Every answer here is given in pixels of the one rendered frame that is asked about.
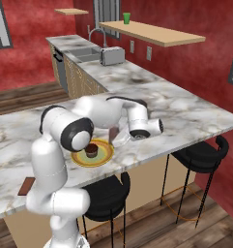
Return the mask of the chocolate cupcake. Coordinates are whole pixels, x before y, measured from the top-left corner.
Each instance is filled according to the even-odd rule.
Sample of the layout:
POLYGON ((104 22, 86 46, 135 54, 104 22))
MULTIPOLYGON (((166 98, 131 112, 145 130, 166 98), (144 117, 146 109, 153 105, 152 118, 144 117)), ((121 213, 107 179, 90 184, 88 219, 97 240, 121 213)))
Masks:
POLYGON ((94 158, 98 155, 98 150, 99 150, 99 147, 96 144, 90 143, 85 148, 86 156, 88 158, 94 158))

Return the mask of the small wooden wall shelf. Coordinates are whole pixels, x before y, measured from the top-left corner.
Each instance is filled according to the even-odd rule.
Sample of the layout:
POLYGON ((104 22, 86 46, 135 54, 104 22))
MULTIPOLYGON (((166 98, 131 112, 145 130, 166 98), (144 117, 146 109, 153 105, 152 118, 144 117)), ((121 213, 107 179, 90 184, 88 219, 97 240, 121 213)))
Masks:
POLYGON ((88 15, 89 12, 80 9, 54 9, 54 12, 65 16, 88 15))

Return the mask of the black bar stool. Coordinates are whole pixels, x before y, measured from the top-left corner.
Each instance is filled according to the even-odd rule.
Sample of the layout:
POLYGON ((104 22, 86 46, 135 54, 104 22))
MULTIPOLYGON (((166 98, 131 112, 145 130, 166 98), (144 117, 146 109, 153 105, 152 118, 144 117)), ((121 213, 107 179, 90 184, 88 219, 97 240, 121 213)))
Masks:
POLYGON ((221 161, 225 158, 229 150, 228 141, 223 136, 216 137, 216 144, 218 145, 218 148, 214 148, 206 141, 201 141, 199 143, 171 153, 171 155, 188 170, 185 184, 182 187, 183 192, 179 208, 177 212, 174 212, 174 214, 176 215, 176 220, 182 219, 180 212, 184 200, 184 195, 188 189, 190 173, 192 171, 205 173, 209 175, 209 178, 205 187, 203 198, 200 200, 201 204, 198 210, 198 216, 195 219, 195 225, 198 225, 213 180, 214 173, 218 169, 221 161))
POLYGON ((112 175, 85 186, 91 202, 87 212, 82 215, 84 232, 87 233, 86 218, 96 222, 109 221, 110 228, 114 231, 113 220, 121 212, 126 212, 126 199, 130 188, 131 179, 126 171, 121 174, 121 179, 112 175))

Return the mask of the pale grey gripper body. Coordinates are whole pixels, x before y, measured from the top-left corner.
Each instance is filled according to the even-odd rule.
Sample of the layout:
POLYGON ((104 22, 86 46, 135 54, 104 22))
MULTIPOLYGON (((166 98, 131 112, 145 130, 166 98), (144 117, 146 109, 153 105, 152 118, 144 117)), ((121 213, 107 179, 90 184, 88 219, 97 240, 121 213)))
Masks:
POLYGON ((131 135, 129 132, 129 127, 125 126, 112 141, 112 145, 114 147, 120 147, 125 145, 130 139, 131 139, 131 135))

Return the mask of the wooden cupboard run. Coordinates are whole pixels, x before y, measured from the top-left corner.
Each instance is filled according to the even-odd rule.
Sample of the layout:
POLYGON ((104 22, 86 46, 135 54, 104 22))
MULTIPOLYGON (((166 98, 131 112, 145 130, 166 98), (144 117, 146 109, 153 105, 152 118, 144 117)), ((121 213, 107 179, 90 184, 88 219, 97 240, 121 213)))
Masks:
MULTIPOLYGON (((49 45, 49 47, 54 76, 58 84, 61 86, 57 71, 57 63, 56 60, 53 58, 54 49, 57 47, 55 47, 54 45, 49 45)), ((69 52, 61 53, 64 57, 66 79, 68 85, 68 91, 65 92, 71 99, 76 99, 87 95, 97 95, 106 92, 106 89, 103 86, 101 86, 95 79, 93 79, 83 69, 80 68, 81 61, 78 58, 76 58, 69 52)))

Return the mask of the brown chocolate bar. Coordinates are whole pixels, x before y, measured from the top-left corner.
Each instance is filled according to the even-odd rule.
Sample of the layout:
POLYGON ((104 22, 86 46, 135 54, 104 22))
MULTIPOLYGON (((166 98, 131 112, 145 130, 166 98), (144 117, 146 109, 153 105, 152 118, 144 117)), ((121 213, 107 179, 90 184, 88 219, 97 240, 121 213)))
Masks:
POLYGON ((19 196, 26 196, 28 194, 28 192, 31 190, 34 182, 35 182, 34 177, 26 177, 24 179, 23 184, 21 185, 21 187, 18 191, 18 195, 19 196))

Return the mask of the grey dishwasher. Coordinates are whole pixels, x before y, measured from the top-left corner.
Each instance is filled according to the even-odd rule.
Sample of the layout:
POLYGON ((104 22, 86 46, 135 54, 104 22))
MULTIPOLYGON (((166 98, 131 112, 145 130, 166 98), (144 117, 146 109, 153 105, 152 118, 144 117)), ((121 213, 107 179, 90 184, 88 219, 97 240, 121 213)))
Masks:
POLYGON ((57 49, 54 49, 53 58, 57 63, 57 71, 59 76, 59 82, 65 91, 68 91, 67 79, 66 79, 66 71, 65 71, 65 63, 63 54, 57 49))

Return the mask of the silver toaster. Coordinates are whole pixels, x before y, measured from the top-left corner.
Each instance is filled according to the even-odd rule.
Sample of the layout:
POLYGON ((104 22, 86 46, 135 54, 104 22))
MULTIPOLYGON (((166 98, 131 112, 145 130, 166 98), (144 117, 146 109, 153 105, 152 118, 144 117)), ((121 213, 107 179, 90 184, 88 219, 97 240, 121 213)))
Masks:
POLYGON ((105 47, 100 50, 100 63, 110 66, 125 62, 125 50, 119 46, 105 47))

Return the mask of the steel sink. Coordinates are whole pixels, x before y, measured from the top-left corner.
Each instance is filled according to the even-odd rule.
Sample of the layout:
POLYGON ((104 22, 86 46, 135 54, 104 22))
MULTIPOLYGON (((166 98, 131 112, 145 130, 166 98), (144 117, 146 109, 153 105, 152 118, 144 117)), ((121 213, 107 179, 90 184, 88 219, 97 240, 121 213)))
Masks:
POLYGON ((70 50, 70 53, 81 62, 89 62, 100 59, 100 50, 99 47, 86 47, 70 50))

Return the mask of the silver tap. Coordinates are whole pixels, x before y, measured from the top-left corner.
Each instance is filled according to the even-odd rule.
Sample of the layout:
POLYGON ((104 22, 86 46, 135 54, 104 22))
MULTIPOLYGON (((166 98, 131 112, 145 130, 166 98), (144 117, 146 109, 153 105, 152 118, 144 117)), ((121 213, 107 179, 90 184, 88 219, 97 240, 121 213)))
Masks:
POLYGON ((105 35, 105 32, 101 28, 94 28, 93 30, 90 31, 90 33, 89 33, 89 42, 91 42, 92 34, 95 31, 101 32, 103 34, 103 48, 106 48, 107 47, 106 35, 105 35))

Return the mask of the long wooden wall shelf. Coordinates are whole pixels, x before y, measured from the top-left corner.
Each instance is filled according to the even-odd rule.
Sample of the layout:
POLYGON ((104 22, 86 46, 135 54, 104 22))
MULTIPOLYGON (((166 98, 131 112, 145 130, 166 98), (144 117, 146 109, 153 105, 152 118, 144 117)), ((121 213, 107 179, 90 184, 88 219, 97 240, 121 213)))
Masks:
POLYGON ((117 31, 121 34, 155 44, 160 47, 174 47, 201 43, 206 40, 203 36, 162 28, 150 24, 130 21, 125 24, 123 20, 100 22, 100 27, 117 31))

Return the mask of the yellow and green plate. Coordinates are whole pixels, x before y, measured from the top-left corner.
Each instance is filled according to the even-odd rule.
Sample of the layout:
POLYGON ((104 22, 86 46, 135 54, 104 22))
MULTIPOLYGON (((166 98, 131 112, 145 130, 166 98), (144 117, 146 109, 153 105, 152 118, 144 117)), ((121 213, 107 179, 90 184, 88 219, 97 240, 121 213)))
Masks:
POLYGON ((98 147, 98 155, 94 158, 86 156, 85 150, 71 154, 72 161, 81 167, 94 168, 106 164, 114 155, 114 147, 105 139, 92 139, 98 147))

